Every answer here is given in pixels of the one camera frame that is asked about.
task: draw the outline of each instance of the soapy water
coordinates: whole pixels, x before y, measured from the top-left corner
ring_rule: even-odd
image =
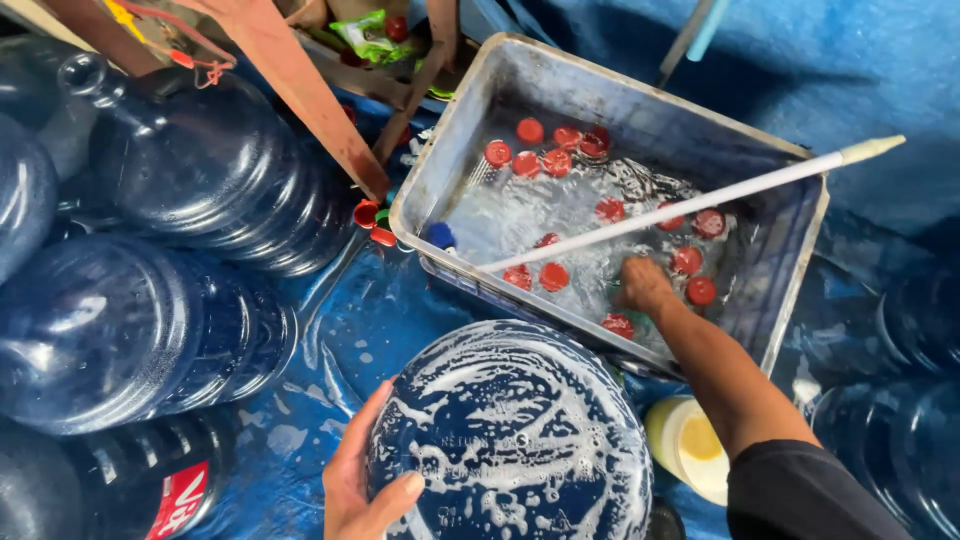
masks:
[[[550,146],[544,143],[543,148]],[[477,265],[525,253],[547,233],[566,239],[603,227],[606,223],[594,208],[605,197],[623,201],[626,218],[630,218],[656,209],[662,201],[689,199],[702,193],[689,181],[657,174],[627,157],[604,161],[575,154],[573,168],[561,178],[543,172],[533,178],[519,177],[510,166],[491,169],[482,156],[476,163],[452,204],[436,219],[445,221],[453,231],[457,256]],[[727,227],[712,239],[697,235],[688,216],[673,232],[649,227],[528,263],[533,277],[530,292],[599,324],[608,313],[617,312],[610,300],[615,291],[612,281],[621,262],[630,255],[645,255],[661,265],[675,293],[685,301],[688,277],[671,272],[669,261],[677,248],[694,246],[704,256],[703,267],[696,275],[713,278],[717,286],[717,299],[705,310],[705,316],[715,321],[732,290],[734,270],[756,232],[756,227],[738,222],[729,209],[722,210]],[[538,282],[547,262],[558,262],[570,276],[569,285],[558,292],[548,292]],[[634,341],[668,355],[657,329],[646,322],[635,327]]]
[[[600,360],[521,321],[442,337],[395,383],[368,453],[371,496],[418,470],[391,537],[642,538],[653,485],[643,427]]]

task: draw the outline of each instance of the fingers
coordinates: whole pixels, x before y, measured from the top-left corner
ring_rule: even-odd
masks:
[[[376,421],[376,416],[387,403],[391,390],[394,389],[393,379],[384,380],[380,386],[373,391],[373,394],[367,399],[367,402],[360,410],[353,415],[353,418],[347,424],[344,430],[344,438],[340,441],[340,446],[330,458],[330,463],[334,460],[355,458],[363,454],[367,449],[367,436]]]
[[[423,476],[416,471],[390,482],[370,503],[365,515],[366,521],[373,530],[381,533],[386,531],[391,523],[414,507],[423,486]]]

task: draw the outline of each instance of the white plastic pole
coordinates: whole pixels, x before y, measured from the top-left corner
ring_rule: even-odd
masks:
[[[843,165],[856,163],[857,161],[867,160],[874,156],[883,154],[895,146],[903,144],[905,140],[906,137],[903,135],[870,139],[844,148],[843,150],[832,152],[812,160],[802,161],[800,163],[796,163],[780,170],[776,170],[750,180],[745,180],[737,184],[721,187],[720,189],[716,189],[710,193],[704,193],[698,197],[680,201],[670,205],[669,207],[655,209],[637,217],[632,217],[619,223],[601,227],[595,231],[589,231],[566,240],[561,240],[555,244],[538,248],[525,254],[506,258],[504,260],[500,260],[499,262],[484,264],[480,266],[479,269],[482,272],[493,273],[505,270],[518,264],[533,262],[543,258],[551,258],[561,253],[566,253],[571,250],[586,247],[590,244],[609,240],[610,238],[624,233],[630,233],[632,231],[636,231],[637,229],[650,227],[651,225],[661,221],[666,221],[668,219],[686,215],[702,209],[716,207],[717,205],[732,201],[734,199],[746,197],[747,195],[753,195],[754,193],[763,191],[764,189],[770,189],[771,187],[794,182],[801,178],[820,174]]]

